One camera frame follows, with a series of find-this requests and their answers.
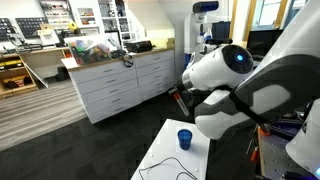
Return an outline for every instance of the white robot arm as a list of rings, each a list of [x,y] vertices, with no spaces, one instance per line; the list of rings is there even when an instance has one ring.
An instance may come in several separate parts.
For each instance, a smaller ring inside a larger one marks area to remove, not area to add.
[[[286,150],[320,178],[320,1],[308,1],[252,73],[250,57],[244,49],[228,45],[184,72],[186,89],[214,90],[195,108],[197,127],[218,140],[254,122],[270,123],[272,118],[316,100],[305,128]],[[223,85],[236,88],[215,90]]]

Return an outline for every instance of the drawer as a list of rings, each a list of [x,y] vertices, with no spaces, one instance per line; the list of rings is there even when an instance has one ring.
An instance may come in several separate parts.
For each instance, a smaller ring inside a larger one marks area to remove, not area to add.
[[[152,65],[154,63],[162,62],[165,60],[174,59],[173,51],[165,51],[160,53],[154,53],[151,55],[136,58],[136,68]]]
[[[170,68],[170,69],[165,69],[159,72],[155,72],[147,76],[139,77],[138,78],[139,86],[142,86],[157,80],[161,80],[161,79],[167,80],[169,82],[170,79],[174,79],[173,74],[174,74],[174,70],[173,68]]]
[[[127,100],[132,99],[132,98],[141,99],[138,88],[131,89],[129,91],[126,91],[126,92],[123,92],[120,94],[116,94],[112,97],[105,98],[100,101],[88,104],[88,105],[86,105],[86,111],[88,114],[93,114],[93,113],[98,112],[100,110],[103,110],[107,107],[124,103]]]
[[[155,63],[149,66],[144,66],[142,68],[139,68],[137,69],[137,75],[138,77],[142,77],[157,71],[161,71],[161,70],[173,68],[173,67],[174,67],[174,61],[173,59],[171,59],[171,60],[167,60],[167,61],[163,61],[160,63]]]
[[[85,105],[88,105],[95,101],[102,100],[104,98],[128,91],[129,89],[133,89],[136,87],[138,87],[137,79],[133,79],[121,84],[117,84],[115,86],[110,86],[107,88],[99,89],[97,91],[84,94],[82,95],[82,100]]]
[[[167,77],[167,78],[162,78],[160,80],[156,80],[154,82],[139,86],[140,94],[146,93],[148,91],[151,91],[152,89],[156,89],[156,88],[159,88],[163,85],[171,83],[171,82],[173,82],[173,80],[174,79],[172,77],[170,77],[170,78]]]
[[[94,79],[81,84],[78,84],[78,89],[81,94],[86,94],[92,91],[96,91],[102,88],[113,86],[131,79],[136,79],[136,70],[125,71],[118,74],[113,74],[111,76],[102,77],[99,79]]]
[[[110,76],[112,74],[120,73],[123,71],[129,71],[132,69],[134,68],[127,68],[126,66],[123,65],[123,62],[119,61],[119,62],[109,63],[109,64],[96,66],[96,67],[75,71],[71,73],[75,82],[79,84],[79,83],[83,83],[93,79]]]
[[[105,108],[99,112],[96,112],[94,114],[89,114],[88,117],[92,124],[99,122],[101,120],[104,120],[110,116],[113,116],[115,114],[118,114],[124,110],[127,110],[133,106],[136,106],[141,103],[141,99],[133,98],[125,103],[117,104],[108,108]]]
[[[162,85],[160,87],[157,87],[156,89],[153,89],[151,91],[142,93],[141,94],[141,99],[142,99],[142,101],[146,101],[146,100],[148,100],[150,98],[153,98],[153,97],[155,97],[155,96],[157,96],[159,94],[162,94],[162,93],[168,91],[168,89],[172,88],[173,85],[174,85],[174,83],[171,82],[171,83]]]

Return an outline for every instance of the computer monitor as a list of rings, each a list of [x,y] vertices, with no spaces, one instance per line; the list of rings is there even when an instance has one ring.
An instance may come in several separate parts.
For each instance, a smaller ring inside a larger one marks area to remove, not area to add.
[[[265,56],[283,30],[250,31],[247,49],[252,55]]]
[[[119,31],[105,31],[110,50],[122,49]]]
[[[229,38],[230,21],[220,21],[212,23],[212,38],[213,39],[226,39]]]

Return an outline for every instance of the white table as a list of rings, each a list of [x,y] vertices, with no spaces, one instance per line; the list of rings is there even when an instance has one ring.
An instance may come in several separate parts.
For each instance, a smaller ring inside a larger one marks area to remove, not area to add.
[[[191,147],[182,150],[177,133],[181,129],[192,132]],[[141,180],[139,169],[160,163],[166,158],[175,157],[198,180],[206,177],[210,139],[204,136],[194,124],[167,119],[156,139],[137,168],[131,180]],[[176,160],[167,160],[150,170],[141,171],[144,180],[175,180],[180,172],[185,172]],[[185,174],[179,180],[190,180]]]

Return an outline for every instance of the blue cup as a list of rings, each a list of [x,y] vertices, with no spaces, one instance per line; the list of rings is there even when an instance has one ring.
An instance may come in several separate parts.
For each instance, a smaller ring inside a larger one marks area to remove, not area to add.
[[[192,132],[187,129],[181,129],[178,132],[180,148],[183,150],[188,150],[191,145]]]

